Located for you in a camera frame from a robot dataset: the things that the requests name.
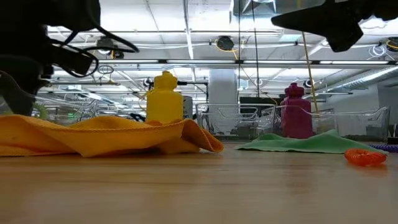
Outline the orange coil wristband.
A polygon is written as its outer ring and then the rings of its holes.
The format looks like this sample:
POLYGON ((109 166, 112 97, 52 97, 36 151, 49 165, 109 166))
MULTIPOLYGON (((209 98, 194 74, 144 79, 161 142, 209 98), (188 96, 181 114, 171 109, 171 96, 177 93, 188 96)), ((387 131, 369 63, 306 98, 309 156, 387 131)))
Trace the orange coil wristband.
POLYGON ((344 157, 349 163, 357 166, 379 166, 387 159, 384 153, 365 149, 348 149, 344 157))

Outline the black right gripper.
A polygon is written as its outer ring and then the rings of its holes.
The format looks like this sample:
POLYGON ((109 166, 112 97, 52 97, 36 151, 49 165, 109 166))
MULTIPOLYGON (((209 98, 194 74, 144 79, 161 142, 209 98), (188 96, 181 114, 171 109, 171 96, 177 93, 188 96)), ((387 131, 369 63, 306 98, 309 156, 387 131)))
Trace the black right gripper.
POLYGON ((319 6, 288 12, 271 18, 275 26, 285 29, 328 34, 334 52, 350 49, 363 36, 361 20, 376 17, 384 21, 398 18, 398 0, 325 0, 319 6))

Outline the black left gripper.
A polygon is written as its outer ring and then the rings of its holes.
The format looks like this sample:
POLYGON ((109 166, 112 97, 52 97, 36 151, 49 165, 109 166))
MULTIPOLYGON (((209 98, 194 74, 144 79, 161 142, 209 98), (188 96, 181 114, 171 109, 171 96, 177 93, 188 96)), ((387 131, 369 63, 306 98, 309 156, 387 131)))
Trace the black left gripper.
POLYGON ((96 57, 77 48, 67 49, 60 42, 47 37, 43 29, 35 30, 26 39, 24 30, 0 29, 0 70, 10 74, 22 90, 0 90, 14 114, 30 116, 35 95, 47 84, 40 79, 50 78, 58 66, 75 76, 87 75, 96 57))

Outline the purple coil wristband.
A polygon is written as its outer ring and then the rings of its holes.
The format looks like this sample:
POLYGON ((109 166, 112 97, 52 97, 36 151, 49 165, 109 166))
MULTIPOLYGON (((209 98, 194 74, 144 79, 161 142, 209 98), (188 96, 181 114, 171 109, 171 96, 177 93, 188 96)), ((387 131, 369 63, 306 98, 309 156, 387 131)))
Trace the purple coil wristband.
POLYGON ((371 147, 391 153, 398 153, 398 145, 395 144, 371 144, 371 147))

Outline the pink plastic water bottle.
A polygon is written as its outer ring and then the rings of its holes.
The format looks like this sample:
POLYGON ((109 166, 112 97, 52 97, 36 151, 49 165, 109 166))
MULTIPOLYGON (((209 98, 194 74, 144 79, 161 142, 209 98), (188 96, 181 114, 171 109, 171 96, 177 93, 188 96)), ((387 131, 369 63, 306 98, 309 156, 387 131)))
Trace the pink plastic water bottle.
POLYGON ((313 136, 311 102, 304 100, 304 88, 291 83, 281 102, 282 133, 285 137, 307 139, 313 136))

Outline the orange microfiber cloth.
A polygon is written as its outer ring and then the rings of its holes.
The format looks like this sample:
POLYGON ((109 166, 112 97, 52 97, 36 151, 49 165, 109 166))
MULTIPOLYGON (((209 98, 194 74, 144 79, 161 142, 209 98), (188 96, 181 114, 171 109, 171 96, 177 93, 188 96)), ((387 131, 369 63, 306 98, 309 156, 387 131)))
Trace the orange microfiber cloth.
POLYGON ((79 154, 83 157, 148 152, 221 152, 224 145, 191 119, 162 124, 98 116, 70 126, 22 115, 0 116, 0 156, 79 154))

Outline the green microfiber cloth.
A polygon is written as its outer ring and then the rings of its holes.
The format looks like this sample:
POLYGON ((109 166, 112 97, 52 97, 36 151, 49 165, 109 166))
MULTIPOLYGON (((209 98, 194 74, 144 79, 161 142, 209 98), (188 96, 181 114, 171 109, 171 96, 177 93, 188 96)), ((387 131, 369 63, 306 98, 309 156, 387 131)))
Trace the green microfiber cloth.
POLYGON ((354 148, 388 154, 386 151, 375 149, 367 144, 343 138, 335 129, 307 139, 285 138, 276 134, 264 134, 249 143, 237 146, 236 150, 344 154, 346 150, 354 148))

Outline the yellow plastic water bottle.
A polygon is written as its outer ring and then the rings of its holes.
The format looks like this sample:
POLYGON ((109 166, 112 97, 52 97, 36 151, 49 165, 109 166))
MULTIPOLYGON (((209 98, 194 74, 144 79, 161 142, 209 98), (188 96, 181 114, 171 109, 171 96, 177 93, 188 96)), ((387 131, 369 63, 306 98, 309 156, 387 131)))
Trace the yellow plastic water bottle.
POLYGON ((154 88, 147 92, 147 121, 171 123, 183 119, 183 96, 176 87, 177 78, 168 71, 154 78, 154 88))

